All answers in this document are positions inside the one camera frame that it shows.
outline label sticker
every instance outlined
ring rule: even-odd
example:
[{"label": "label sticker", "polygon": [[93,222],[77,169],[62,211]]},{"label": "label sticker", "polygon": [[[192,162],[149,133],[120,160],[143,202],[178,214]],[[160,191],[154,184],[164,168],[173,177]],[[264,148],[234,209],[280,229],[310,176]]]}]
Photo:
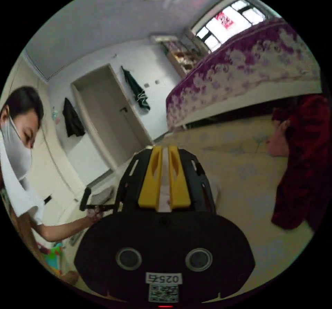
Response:
[{"label": "label sticker", "polygon": [[179,286],[150,284],[149,302],[162,302],[162,303],[179,302]]},{"label": "label sticker", "polygon": [[181,285],[181,273],[152,273],[147,272],[145,282],[153,285]]}]

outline black hair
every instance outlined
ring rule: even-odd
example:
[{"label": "black hair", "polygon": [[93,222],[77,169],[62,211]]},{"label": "black hair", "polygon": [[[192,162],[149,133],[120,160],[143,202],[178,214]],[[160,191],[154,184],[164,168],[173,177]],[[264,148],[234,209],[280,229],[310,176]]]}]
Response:
[{"label": "black hair", "polygon": [[0,114],[2,114],[2,111],[6,106],[9,107],[12,119],[15,119],[18,115],[25,114],[30,110],[34,110],[38,117],[38,129],[40,128],[44,117],[44,107],[35,88],[22,86],[15,89],[4,103]]}]

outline white wall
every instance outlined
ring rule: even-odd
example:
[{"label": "white wall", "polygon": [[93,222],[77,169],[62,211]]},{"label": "white wall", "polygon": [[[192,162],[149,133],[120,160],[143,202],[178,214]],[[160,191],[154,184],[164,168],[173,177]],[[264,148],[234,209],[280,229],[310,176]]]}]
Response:
[{"label": "white wall", "polygon": [[[83,137],[67,137],[62,116],[64,99],[67,97],[75,107],[70,84],[86,73],[108,63],[111,64],[122,84],[123,91],[134,105],[134,109],[138,112],[152,139],[167,132],[166,96],[180,81],[180,76],[169,63],[161,48],[158,45],[152,45],[147,39],[114,45],[93,52],[65,67],[49,80],[50,104],[59,112],[60,123],[56,126],[59,140],[70,163],[85,185],[106,172],[109,166],[95,148],[88,133]],[[130,70],[133,77],[145,90],[151,106],[149,113],[142,113],[135,102],[130,87],[124,80],[121,65]],[[145,83],[148,83],[150,87],[145,88]]]}]

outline purple floral bedspread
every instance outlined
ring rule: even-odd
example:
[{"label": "purple floral bedspread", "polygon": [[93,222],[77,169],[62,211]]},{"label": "purple floral bedspread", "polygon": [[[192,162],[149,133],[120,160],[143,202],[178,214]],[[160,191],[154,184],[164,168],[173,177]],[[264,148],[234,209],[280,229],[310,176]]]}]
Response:
[{"label": "purple floral bedspread", "polygon": [[273,18],[233,36],[167,96],[169,130],[188,114],[266,81],[319,79],[319,65],[295,30]]}]

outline hanging clothes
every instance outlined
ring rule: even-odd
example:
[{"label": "hanging clothes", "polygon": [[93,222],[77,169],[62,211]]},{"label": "hanging clothes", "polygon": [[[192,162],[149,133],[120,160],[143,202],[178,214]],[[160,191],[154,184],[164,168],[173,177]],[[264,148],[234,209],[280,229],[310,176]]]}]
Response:
[{"label": "hanging clothes", "polygon": [[272,222],[283,229],[298,227],[311,214],[322,190],[330,153],[330,109],[320,94],[298,97],[287,110],[275,109],[272,120],[290,121],[285,132],[289,156],[276,193]]},{"label": "hanging clothes", "polygon": [[65,98],[65,104],[63,106],[62,112],[65,118],[67,136],[70,137],[72,135],[76,135],[77,137],[83,136],[85,134],[84,127],[82,122],[79,119],[76,111],[74,110],[73,105],[70,101]]},{"label": "hanging clothes", "polygon": [[124,69],[123,66],[121,66],[121,68],[124,73],[124,78],[135,96],[135,101],[138,102],[140,108],[149,111],[151,108],[147,102],[148,97],[145,91],[139,86],[128,70]]}]

